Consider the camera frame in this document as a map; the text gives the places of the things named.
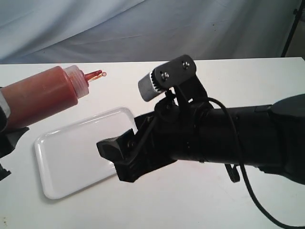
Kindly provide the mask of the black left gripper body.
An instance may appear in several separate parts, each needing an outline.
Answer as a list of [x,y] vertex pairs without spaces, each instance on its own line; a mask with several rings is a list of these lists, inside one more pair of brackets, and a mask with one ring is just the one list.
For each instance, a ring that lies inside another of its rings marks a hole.
[[28,127],[15,130],[7,130],[8,116],[0,107],[0,157],[3,158],[12,153],[19,139],[29,131]]

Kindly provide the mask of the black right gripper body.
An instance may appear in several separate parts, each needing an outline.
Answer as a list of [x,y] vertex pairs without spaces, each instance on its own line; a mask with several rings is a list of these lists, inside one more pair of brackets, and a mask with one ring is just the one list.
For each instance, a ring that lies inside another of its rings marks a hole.
[[178,160],[204,162],[200,119],[204,103],[191,105],[189,113],[173,105],[156,105],[155,111],[136,118],[141,121],[137,133],[126,131],[115,140],[118,157],[115,169],[120,181],[133,183],[141,176]]

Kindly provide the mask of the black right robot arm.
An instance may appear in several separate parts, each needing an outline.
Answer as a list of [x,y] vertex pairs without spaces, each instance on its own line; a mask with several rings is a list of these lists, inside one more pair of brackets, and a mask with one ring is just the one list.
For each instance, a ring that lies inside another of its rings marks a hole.
[[305,97],[273,105],[215,109],[208,98],[186,107],[167,93],[153,112],[135,118],[137,132],[97,143],[101,157],[113,162],[121,181],[139,177],[178,160],[228,165],[239,181],[238,164],[305,182]]

